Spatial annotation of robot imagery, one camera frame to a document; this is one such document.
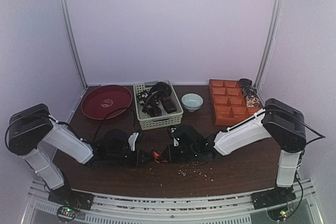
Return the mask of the red navy striped tie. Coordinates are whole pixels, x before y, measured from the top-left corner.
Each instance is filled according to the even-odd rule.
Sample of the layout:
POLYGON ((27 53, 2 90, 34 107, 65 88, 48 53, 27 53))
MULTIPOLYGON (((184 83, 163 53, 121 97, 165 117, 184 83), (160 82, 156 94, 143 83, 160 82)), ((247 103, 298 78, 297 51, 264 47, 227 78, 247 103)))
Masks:
POLYGON ((158 150, 152 150, 151 155, 153 157, 153 160, 156 163, 167 163, 167 159, 162 156, 162 152, 158 150))

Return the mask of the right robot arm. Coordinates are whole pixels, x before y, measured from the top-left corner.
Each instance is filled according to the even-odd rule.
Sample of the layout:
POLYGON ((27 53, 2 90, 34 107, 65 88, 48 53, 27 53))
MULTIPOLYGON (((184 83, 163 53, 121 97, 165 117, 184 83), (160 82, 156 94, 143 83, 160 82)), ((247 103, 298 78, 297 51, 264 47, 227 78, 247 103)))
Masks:
POLYGON ((202 159, 213 161, 254 142, 272 138, 280 147, 276 187, 269 192, 272 203, 279 204, 289 196, 299 159, 306 146, 305 117, 299 110, 277 100, 268 99, 265 106, 242 122, 204 137, 188 124, 170 127, 172 139, 162 153, 170 163, 202 159))

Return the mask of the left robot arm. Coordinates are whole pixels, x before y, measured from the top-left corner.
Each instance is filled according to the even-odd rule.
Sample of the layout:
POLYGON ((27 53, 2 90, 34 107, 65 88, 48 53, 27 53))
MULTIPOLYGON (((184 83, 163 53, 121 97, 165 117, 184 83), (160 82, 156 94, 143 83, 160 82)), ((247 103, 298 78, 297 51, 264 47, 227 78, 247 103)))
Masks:
POLYGON ((4 137, 6 148, 21 157, 42 179, 49 193, 64 205, 75 201, 75 192, 66 175, 53 163, 48 147, 85 166, 142 167, 153 158, 137 147, 141 139, 140 132, 128 134, 120 129, 111 129, 103 138, 94 137, 87 141, 67 122, 54 118, 43 103, 13 114, 4 137))

